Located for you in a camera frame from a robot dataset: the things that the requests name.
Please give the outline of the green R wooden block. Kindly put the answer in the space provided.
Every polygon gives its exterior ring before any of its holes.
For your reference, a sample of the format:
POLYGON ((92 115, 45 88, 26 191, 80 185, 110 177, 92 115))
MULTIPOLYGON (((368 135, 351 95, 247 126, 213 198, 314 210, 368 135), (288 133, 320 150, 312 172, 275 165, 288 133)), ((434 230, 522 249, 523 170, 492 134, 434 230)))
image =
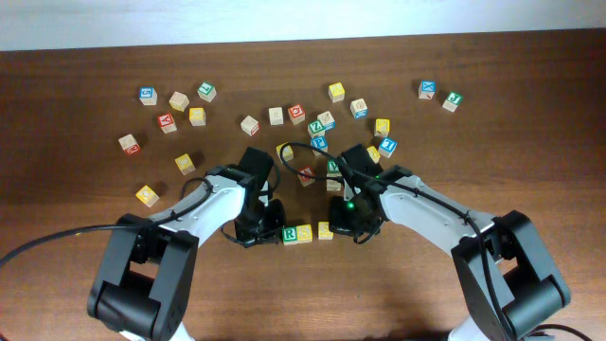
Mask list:
POLYGON ((283 227, 281 231, 282 242, 285 245, 298 244, 296 227, 283 227))

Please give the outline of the yellow S wooden block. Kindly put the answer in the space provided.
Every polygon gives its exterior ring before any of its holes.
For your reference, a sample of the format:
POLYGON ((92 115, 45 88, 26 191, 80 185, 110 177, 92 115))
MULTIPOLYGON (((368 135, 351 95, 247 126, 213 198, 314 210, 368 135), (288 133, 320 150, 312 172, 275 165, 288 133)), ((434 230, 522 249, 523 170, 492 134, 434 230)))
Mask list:
POLYGON ((302 224, 296 227, 296 236, 299 243, 312 242, 312 226, 310 224, 302 224))

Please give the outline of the green V wooden block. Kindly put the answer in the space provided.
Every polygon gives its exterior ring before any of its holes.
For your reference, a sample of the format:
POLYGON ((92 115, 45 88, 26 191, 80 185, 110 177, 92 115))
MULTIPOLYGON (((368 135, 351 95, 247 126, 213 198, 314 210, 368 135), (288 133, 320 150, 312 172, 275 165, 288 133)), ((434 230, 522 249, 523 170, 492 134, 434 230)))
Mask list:
POLYGON ((329 160, 327 165, 327 175, 337 175, 340 174, 340 169, 337 163, 334 160, 329 160))

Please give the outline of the red A block centre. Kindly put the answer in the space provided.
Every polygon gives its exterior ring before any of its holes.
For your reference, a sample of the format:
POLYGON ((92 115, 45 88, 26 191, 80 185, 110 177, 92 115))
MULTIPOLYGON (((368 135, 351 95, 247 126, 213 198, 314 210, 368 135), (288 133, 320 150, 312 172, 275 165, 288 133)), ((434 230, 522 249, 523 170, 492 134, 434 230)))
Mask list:
POLYGON ((315 182, 315 172, 311 167, 305 167, 297 171, 297 177, 303 187, 307 187, 315 182))

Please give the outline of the red a block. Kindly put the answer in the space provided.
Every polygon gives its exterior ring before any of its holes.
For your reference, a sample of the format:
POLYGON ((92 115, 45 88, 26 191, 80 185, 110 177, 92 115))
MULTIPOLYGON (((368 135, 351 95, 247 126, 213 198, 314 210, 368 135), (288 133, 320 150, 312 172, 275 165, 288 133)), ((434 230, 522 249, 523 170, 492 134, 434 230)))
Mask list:
POLYGON ((157 117, 158 125, 164 134, 169 134, 177 130, 176 123, 172 114, 164 114, 157 117))
POLYGON ((311 167, 305 167, 297 171, 297 177, 303 187, 307 187, 315 182, 315 172, 311 167))

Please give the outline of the blue I wooden block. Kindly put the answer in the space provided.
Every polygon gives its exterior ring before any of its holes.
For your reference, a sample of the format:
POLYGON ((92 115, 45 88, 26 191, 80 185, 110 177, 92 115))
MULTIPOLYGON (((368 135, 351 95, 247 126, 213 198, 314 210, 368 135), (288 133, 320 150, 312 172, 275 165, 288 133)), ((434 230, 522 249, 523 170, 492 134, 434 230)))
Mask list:
POLYGON ((378 147, 378 152, 381 156, 386 157, 386 158, 390 158, 393 154, 393 152, 396 150, 398 146, 398 142, 389 138, 389 137, 385 137, 382 142, 379 144, 378 147))

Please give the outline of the plain red-side wooden block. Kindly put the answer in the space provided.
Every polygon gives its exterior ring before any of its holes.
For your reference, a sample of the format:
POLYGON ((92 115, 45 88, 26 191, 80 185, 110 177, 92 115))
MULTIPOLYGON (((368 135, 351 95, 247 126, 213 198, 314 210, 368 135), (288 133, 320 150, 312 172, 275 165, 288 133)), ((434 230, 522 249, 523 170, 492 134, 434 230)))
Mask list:
POLYGON ((251 116, 247 116, 242 122, 241 122, 241 128, 242 130, 247 133, 250 136, 255 135, 258 130, 259 130, 259 123, 256 119, 254 119, 251 116))

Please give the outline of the yellow o block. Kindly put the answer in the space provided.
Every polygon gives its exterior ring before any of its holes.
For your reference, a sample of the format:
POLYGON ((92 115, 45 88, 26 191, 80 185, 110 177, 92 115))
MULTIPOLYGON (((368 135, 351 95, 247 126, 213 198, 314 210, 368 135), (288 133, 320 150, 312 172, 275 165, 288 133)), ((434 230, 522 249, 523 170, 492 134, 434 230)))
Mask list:
POLYGON ((135 197, 147 207, 152 207, 159 200, 159 196, 147 185, 143 186, 135 197))
POLYGON ((187 153, 184 153, 183 155, 177 157, 175 159, 175 163, 176 163, 179 171, 183 175, 187 175, 187 174, 195 171, 195 166, 192 162, 192 159, 190 158, 190 156, 187 153))

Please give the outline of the plain green-side wooden block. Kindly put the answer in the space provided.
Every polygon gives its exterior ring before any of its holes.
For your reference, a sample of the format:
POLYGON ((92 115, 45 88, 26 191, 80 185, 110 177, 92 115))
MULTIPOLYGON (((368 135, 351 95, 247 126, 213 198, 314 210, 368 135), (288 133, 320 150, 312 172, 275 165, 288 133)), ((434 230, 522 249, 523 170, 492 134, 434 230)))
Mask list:
POLYGON ((272 107, 268 109, 269 121, 272 126, 283 125, 284 115, 281 107, 272 107))

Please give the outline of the yellow O block near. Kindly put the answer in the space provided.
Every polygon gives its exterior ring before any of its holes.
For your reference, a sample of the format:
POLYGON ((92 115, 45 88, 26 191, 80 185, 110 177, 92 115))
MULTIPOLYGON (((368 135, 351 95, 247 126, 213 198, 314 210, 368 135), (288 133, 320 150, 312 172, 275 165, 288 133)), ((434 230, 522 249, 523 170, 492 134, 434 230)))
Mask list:
POLYGON ((135 197, 147 207, 152 207, 159 200, 159 196, 147 185, 143 186, 135 197))

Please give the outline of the red A block left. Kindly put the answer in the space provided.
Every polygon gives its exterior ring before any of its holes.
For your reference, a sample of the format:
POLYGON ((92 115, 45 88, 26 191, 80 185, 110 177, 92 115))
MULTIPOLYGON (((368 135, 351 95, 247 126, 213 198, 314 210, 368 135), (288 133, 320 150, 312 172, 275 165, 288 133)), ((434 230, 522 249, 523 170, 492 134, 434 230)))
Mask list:
POLYGON ((164 134, 169 134, 177 130, 176 123, 172 114, 164 114, 157 117, 158 125, 164 134))

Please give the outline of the blue X wooden block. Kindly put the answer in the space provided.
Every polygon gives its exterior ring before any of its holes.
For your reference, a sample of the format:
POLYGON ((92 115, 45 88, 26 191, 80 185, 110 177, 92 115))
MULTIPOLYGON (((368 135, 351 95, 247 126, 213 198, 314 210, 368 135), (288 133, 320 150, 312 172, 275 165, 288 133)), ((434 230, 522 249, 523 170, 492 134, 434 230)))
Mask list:
POLYGON ((435 81, 422 80, 419 84, 419 99, 432 99, 437 91, 435 81))

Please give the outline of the green J wooden block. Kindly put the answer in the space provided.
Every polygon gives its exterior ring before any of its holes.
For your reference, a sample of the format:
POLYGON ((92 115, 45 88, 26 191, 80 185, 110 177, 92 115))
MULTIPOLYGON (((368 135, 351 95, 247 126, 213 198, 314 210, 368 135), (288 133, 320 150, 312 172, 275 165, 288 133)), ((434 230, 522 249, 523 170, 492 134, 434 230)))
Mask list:
POLYGON ((444 100, 442 107, 447 111, 454 113, 457 107, 461 104, 463 97, 456 93, 450 92, 446 99, 444 100))

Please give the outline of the red M wooden block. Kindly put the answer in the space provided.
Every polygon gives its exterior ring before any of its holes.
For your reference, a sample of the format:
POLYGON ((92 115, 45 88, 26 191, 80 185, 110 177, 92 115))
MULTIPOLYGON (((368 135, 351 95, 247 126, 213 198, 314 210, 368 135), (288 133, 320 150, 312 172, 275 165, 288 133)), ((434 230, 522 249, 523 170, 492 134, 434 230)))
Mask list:
POLYGON ((141 148, 134 138, 133 135, 124 135, 119 140, 118 143, 123 152, 127 155, 132 155, 141 151, 141 148))

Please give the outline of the blue S wooden block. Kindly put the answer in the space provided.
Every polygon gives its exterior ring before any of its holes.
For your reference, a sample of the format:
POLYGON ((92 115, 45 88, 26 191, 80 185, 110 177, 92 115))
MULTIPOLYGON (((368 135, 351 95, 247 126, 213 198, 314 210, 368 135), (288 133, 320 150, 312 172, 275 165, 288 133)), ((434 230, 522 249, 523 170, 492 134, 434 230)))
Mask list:
POLYGON ((151 106, 157 104, 157 92, 153 87, 141 87, 138 98, 143 105, 151 106))

